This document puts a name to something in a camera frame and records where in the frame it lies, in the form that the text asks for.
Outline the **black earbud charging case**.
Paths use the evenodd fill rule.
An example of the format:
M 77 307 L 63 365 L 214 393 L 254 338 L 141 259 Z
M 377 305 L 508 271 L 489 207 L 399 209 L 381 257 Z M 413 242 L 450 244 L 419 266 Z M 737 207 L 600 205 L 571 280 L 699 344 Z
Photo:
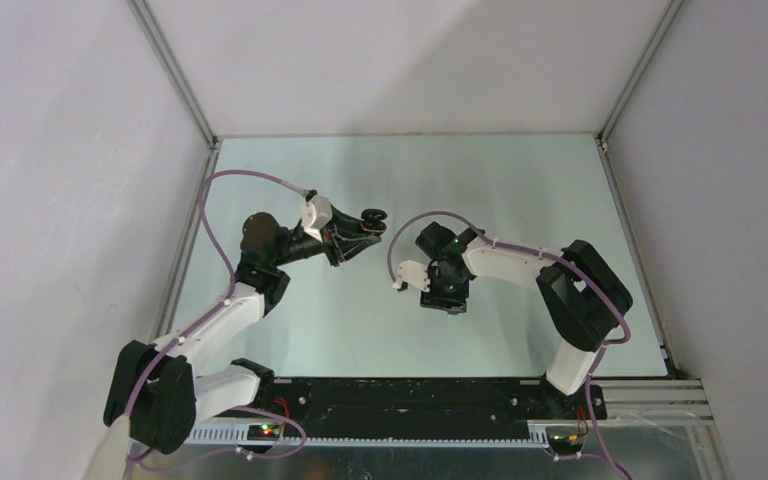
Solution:
M 384 210 L 375 208 L 364 209 L 360 216 L 360 228 L 368 234 L 381 235 L 387 230 L 385 222 L 387 217 L 388 215 Z

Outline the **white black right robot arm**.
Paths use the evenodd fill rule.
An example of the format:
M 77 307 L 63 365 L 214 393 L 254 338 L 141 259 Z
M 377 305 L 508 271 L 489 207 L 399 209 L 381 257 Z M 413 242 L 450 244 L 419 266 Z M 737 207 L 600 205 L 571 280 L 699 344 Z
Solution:
M 566 418 L 582 403 L 580 388 L 616 328 L 628 341 L 624 316 L 633 298 L 593 245 L 575 240 L 559 251 L 492 241 L 482 231 L 456 234 L 433 222 L 418 235 L 424 263 L 403 261 L 394 270 L 393 286 L 414 287 L 424 308 L 451 315 L 467 309 L 470 284 L 479 278 L 533 288 L 544 301 L 560 336 L 541 392 L 545 411 Z

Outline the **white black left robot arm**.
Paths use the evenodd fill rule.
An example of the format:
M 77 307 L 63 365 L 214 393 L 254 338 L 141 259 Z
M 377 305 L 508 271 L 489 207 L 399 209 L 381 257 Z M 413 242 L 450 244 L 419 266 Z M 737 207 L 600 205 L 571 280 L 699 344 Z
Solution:
M 337 267 L 380 243 L 386 218 L 374 208 L 352 217 L 321 195 L 306 201 L 293 228 L 267 212 L 250 215 L 241 227 L 240 259 L 223 297 L 190 326 L 122 348 L 104 425 L 170 454 L 196 424 L 235 407 L 257 417 L 271 412 L 276 403 L 272 370 L 238 359 L 209 374 L 207 361 L 279 304 L 291 281 L 283 266 L 322 255 Z

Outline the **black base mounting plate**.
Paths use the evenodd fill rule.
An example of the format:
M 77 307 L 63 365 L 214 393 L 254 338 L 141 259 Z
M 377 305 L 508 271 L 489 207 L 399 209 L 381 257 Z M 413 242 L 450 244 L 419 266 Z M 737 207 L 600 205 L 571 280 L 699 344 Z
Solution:
M 542 421 L 604 420 L 602 390 L 571 396 L 545 380 L 294 377 L 261 387 L 253 407 L 288 414 L 308 435 L 502 439 Z

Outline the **right controller board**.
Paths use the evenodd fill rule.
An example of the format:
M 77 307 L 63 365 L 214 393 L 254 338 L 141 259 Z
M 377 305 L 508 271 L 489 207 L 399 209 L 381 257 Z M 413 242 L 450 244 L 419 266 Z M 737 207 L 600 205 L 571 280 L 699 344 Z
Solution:
M 548 451 L 558 457 L 578 457 L 583 450 L 582 434 L 570 434 L 567 436 L 552 436 L 548 439 Z

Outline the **controller board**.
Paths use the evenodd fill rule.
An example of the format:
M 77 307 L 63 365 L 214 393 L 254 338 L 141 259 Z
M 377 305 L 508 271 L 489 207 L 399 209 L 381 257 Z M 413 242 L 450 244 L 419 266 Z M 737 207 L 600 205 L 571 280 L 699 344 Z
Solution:
M 247 440 L 277 441 L 281 438 L 282 429 L 275 425 L 252 425 L 247 432 Z
M 570 434 L 567 436 L 552 436 L 548 439 L 548 451 L 558 457 L 578 457 L 583 450 L 582 434 Z

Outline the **left controller board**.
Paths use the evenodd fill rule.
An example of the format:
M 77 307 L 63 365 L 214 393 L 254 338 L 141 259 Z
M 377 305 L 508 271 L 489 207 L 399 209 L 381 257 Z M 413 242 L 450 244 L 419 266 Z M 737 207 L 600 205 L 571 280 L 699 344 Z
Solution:
M 247 440 L 277 441 L 281 438 L 282 429 L 275 425 L 252 425 L 247 432 Z

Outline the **aluminium frame post left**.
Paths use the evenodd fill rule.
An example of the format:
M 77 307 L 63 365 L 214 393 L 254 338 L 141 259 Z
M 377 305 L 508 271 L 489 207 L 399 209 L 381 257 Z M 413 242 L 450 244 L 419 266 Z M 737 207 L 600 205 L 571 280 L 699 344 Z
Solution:
M 125 3 L 130 8 L 140 29 L 143 31 L 148 45 L 165 72 L 172 89 L 182 102 L 199 136 L 208 148 L 214 148 L 217 145 L 218 136 L 210 125 L 150 2 L 145 0 L 126 0 Z

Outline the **aluminium frame post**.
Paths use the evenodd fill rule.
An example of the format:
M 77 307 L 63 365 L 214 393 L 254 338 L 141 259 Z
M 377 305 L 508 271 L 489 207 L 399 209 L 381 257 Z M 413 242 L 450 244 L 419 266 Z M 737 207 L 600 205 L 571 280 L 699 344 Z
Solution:
M 208 148 L 214 148 L 217 145 L 218 136 L 210 125 L 150 2 L 145 0 L 126 0 L 125 3 L 130 8 L 140 29 L 143 31 L 148 45 L 165 72 L 172 89 L 182 102 L 199 136 Z
M 661 12 L 655 27 L 649 34 L 643 49 L 635 60 L 616 100 L 612 104 L 605 121 L 596 135 L 598 146 L 603 153 L 608 152 L 611 137 L 620 123 L 623 113 L 630 104 L 646 73 L 655 61 L 656 56 L 671 33 L 671 30 L 685 5 L 685 0 L 669 0 Z

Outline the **aluminium frame post right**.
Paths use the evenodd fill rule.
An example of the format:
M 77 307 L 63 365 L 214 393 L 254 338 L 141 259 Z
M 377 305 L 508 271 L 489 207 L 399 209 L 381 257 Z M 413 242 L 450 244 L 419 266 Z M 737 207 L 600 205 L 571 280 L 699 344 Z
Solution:
M 605 121 L 596 135 L 598 146 L 603 153 L 608 152 L 611 137 L 620 123 L 623 113 L 630 104 L 646 73 L 655 61 L 656 56 L 671 33 L 671 30 L 685 5 L 685 0 L 669 0 L 661 12 L 655 27 L 649 34 L 643 49 L 635 60 L 616 100 L 612 104 Z

